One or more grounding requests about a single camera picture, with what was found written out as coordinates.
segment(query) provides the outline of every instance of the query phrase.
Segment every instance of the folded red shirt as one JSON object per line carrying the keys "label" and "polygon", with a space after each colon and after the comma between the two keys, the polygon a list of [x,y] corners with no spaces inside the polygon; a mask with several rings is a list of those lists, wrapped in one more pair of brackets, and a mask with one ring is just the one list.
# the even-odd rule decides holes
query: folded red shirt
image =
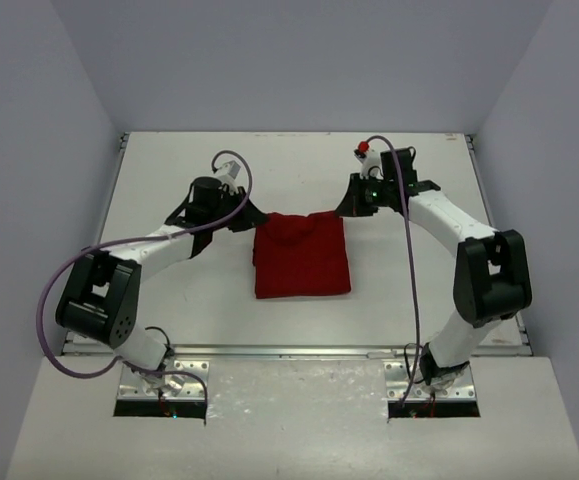
{"label": "folded red shirt", "polygon": [[268,216],[254,240],[256,298],[351,291],[342,218],[334,212]]}

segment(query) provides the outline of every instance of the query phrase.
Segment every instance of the gray wall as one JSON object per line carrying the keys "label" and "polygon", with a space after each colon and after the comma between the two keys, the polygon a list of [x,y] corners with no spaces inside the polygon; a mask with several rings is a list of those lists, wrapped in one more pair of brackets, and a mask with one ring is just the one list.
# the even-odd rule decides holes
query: gray wall
{"label": "gray wall", "polygon": [[549,0],[54,0],[125,130],[475,132]]}
{"label": "gray wall", "polygon": [[553,360],[579,443],[579,2],[549,9],[477,138],[500,227],[526,236],[538,354]]}
{"label": "gray wall", "polygon": [[35,301],[92,240],[116,142],[51,4],[0,0],[0,479],[41,359]]}

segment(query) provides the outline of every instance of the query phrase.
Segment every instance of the white table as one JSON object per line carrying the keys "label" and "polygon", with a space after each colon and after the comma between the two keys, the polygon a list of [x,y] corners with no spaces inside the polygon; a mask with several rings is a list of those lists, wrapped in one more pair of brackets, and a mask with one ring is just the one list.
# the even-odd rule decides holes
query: white table
{"label": "white table", "polygon": [[[252,198],[261,209],[302,214],[333,209],[358,166],[350,152],[363,137],[132,134],[103,237],[158,227],[221,148],[238,150],[250,161],[256,180]],[[398,146],[417,148],[421,178],[433,179],[457,205],[486,220],[462,136],[389,137]],[[252,232],[219,233],[200,257],[145,283],[141,323],[164,327],[178,344],[213,346],[205,354],[225,354],[240,345],[258,356],[210,357],[206,427],[191,419],[113,417],[119,367],[80,381],[44,361],[8,480],[579,480],[578,448],[548,359],[473,358],[480,418],[387,422],[381,360],[262,355],[279,346],[340,353],[341,346],[413,341],[401,219],[384,212],[346,221],[345,230],[353,282],[347,296],[254,300]],[[453,261],[425,232],[414,228],[413,237],[428,337],[452,309]],[[494,346],[513,353],[522,344],[518,325],[505,322],[486,343],[492,349],[481,354]],[[87,346],[92,347],[71,345],[82,351]],[[92,371],[109,357],[62,360]]]}
{"label": "white table", "polygon": [[[459,207],[487,221],[464,136],[386,134],[413,145],[420,179],[432,179]],[[252,200],[263,211],[308,214],[333,210],[357,172],[353,149],[361,133],[132,133],[106,219],[103,240],[158,228],[210,172],[221,149],[233,149],[254,173]],[[377,148],[384,149],[378,142]],[[238,180],[246,184],[241,172]],[[427,232],[413,226],[422,335],[440,330],[452,309],[454,261]],[[345,219],[352,292],[325,298],[256,300],[253,231],[214,235],[199,257],[144,283],[139,323],[159,325],[187,346],[388,347],[413,342],[413,308],[403,221],[381,211]],[[517,322],[492,332],[485,347],[522,346]]]}
{"label": "white table", "polygon": [[[68,358],[92,371],[101,358]],[[119,370],[43,362],[8,480],[579,480],[551,363],[474,358],[481,417],[386,421],[382,362],[214,360],[200,420],[112,417]]]}

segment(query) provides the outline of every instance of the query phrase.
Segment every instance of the cable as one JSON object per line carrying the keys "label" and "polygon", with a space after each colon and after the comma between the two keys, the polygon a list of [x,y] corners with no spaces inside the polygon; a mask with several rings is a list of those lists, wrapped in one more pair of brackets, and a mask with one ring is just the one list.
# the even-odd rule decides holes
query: cable
{"label": "cable", "polygon": [[165,406],[165,402],[162,399],[162,396],[163,396],[162,390],[158,390],[158,406],[160,407],[160,411],[165,417],[170,417],[171,413],[169,412],[169,410],[167,410],[167,407]]}
{"label": "cable", "polygon": [[[407,369],[407,378],[411,379],[412,375],[411,375],[411,368],[409,366],[409,355],[407,354],[407,348],[409,348],[409,345],[415,345],[413,342],[409,342],[407,345],[405,345],[405,348],[402,351],[402,355],[405,359],[405,368]],[[414,385],[420,385],[421,383],[423,383],[425,380],[424,378],[421,380],[418,380],[417,382],[415,381],[414,378]]]}
{"label": "cable", "polygon": [[433,403],[431,404],[431,411],[429,412],[429,418],[433,418],[436,414],[436,392],[431,394],[433,397]]}
{"label": "cable", "polygon": [[420,410],[428,409],[431,405],[433,405],[433,401],[435,398],[436,398],[436,393],[433,392],[431,395],[429,395],[429,400],[427,400],[427,403],[425,403],[424,406]]}
{"label": "cable", "polygon": [[382,174],[382,170],[380,169],[380,167],[379,167],[378,165],[374,165],[373,167],[371,167],[371,168],[369,169],[369,171],[367,172],[367,175],[371,175],[371,172],[373,171],[374,168],[377,168],[378,171],[380,172],[380,176],[381,176],[382,178],[384,178],[384,175]]}
{"label": "cable", "polygon": [[[65,375],[73,377],[73,378],[79,378],[79,379],[96,378],[96,377],[99,377],[101,375],[104,375],[109,370],[111,370],[114,367],[114,365],[121,359],[120,357],[114,357],[111,360],[111,362],[109,363],[109,365],[107,365],[103,369],[98,370],[96,372],[89,372],[89,373],[76,372],[74,370],[71,370],[70,368],[65,367],[62,363],[60,363],[60,361],[58,361],[58,359],[56,358],[54,353],[51,351],[51,347],[49,347],[49,342],[47,342],[47,337],[45,334],[45,326],[44,326],[44,309],[45,309],[45,305],[47,303],[47,297],[49,296],[49,293],[51,292],[51,289],[55,285],[58,278],[60,278],[60,276],[69,267],[71,267],[74,263],[76,263],[78,260],[83,258],[85,255],[88,255],[92,252],[97,252],[99,250],[102,250],[103,248],[109,248],[109,247],[115,247],[117,245],[127,245],[130,243],[139,243],[139,242],[140,243],[141,242],[162,242],[165,240],[171,240],[172,238],[181,237],[182,235],[187,235],[187,234],[196,233],[196,232],[202,232],[203,230],[217,227],[217,226],[222,225],[223,223],[231,220],[238,213],[240,213],[240,211],[245,207],[245,205],[249,201],[249,196],[251,195],[251,190],[253,189],[253,175],[251,173],[251,169],[249,168],[249,164],[247,163],[247,161],[239,153],[234,152],[233,150],[221,150],[218,153],[216,153],[216,155],[211,160],[212,168],[214,168],[213,166],[215,165],[216,160],[219,157],[221,157],[222,155],[232,155],[232,156],[236,157],[238,160],[240,160],[242,165],[245,167],[245,170],[247,172],[247,178],[249,181],[249,184],[247,185],[247,191],[245,193],[244,198],[242,199],[240,204],[234,209],[233,212],[229,213],[228,215],[225,215],[224,217],[222,217],[218,220],[207,223],[206,225],[200,225],[198,227],[192,227],[192,228],[188,228],[186,230],[181,230],[180,232],[176,232],[171,236],[161,235],[161,236],[155,236],[155,237],[131,237],[131,238],[124,238],[124,239],[120,239],[120,240],[111,240],[109,242],[103,242],[103,243],[100,243],[98,245],[87,247],[84,250],[82,250],[80,253],[78,253],[77,255],[74,255],[73,257],[71,257],[70,259],[65,261],[62,265],[60,265],[60,267],[58,267],[58,269],[53,273],[53,275],[51,275],[51,277],[47,281],[46,285],[43,287],[42,292],[40,293],[40,298],[38,299],[38,305],[36,307],[36,335],[38,337],[38,342],[40,343],[40,348],[42,349],[42,352],[47,357],[47,360],[49,360],[49,363],[51,363],[51,365],[53,365],[58,371],[60,371],[61,373],[64,373]],[[141,371],[142,373],[151,374],[151,375],[162,376],[162,375],[176,374],[176,375],[185,375],[185,376],[194,378],[197,381],[199,381],[200,384],[202,385],[202,388],[203,388],[204,393],[205,393],[205,401],[207,401],[207,398],[208,398],[207,386],[204,384],[202,379],[200,379],[199,377],[197,377],[191,373],[178,372],[178,371],[159,372],[157,370],[145,370],[145,369],[133,366],[131,364],[128,364],[128,365],[130,365],[135,370]]]}
{"label": "cable", "polygon": [[[398,155],[396,155],[396,149],[388,138],[382,135],[372,135],[367,139],[367,142],[372,140],[381,140],[384,142],[389,150],[391,151],[391,156],[393,157],[393,163],[396,167],[396,172],[398,173],[398,190],[400,193],[400,203],[402,205],[402,217],[405,220],[405,236],[407,238],[407,254],[409,257],[409,273],[411,274],[411,293],[413,300],[413,313],[414,322],[416,328],[416,346],[420,345],[420,308],[418,307],[418,288],[416,287],[416,269],[413,260],[413,245],[411,242],[411,226],[409,225],[409,207],[407,205],[407,197],[405,196],[405,185],[404,177],[402,175],[402,169],[400,168],[400,162],[398,162]],[[416,370],[418,368],[418,361],[420,360],[420,350],[416,348],[416,354],[413,357],[413,368],[411,371],[411,376],[409,377],[409,384],[405,393],[400,399],[400,407],[404,407],[405,401],[411,393],[411,389],[414,385],[414,378],[416,377]]]}
{"label": "cable", "polygon": [[160,332],[162,333],[162,335],[165,337],[165,340],[167,341],[167,346],[170,347],[171,346],[171,340],[169,340],[169,335],[167,335],[167,333],[160,327],[145,327],[145,330],[155,330],[156,332]]}

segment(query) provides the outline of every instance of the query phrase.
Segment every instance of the white surface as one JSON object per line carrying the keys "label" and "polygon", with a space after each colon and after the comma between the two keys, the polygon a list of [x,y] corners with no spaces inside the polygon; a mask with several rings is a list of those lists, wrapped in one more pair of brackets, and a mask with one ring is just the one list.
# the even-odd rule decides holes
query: white surface
{"label": "white surface", "polygon": [[114,418],[119,368],[81,381],[45,361],[8,480],[579,480],[549,360],[472,362],[481,418],[387,423],[379,361],[213,360],[203,427]]}
{"label": "white surface", "polygon": [[[386,134],[413,145],[419,178],[481,222],[484,205],[462,135]],[[349,174],[360,169],[353,149],[361,133],[132,133],[103,240],[152,232],[180,204],[209,162],[233,149],[250,163],[252,200],[263,211],[308,214],[335,209]],[[376,141],[376,148],[382,150]],[[245,182],[245,175],[238,180]],[[352,292],[325,298],[256,300],[251,264],[254,232],[220,231],[197,258],[141,287],[138,322],[164,328],[175,343],[196,345],[391,346],[414,341],[413,307],[402,218],[381,211],[345,219]],[[427,232],[412,226],[423,338],[454,310],[454,261]],[[520,345],[514,320],[485,344]]]}

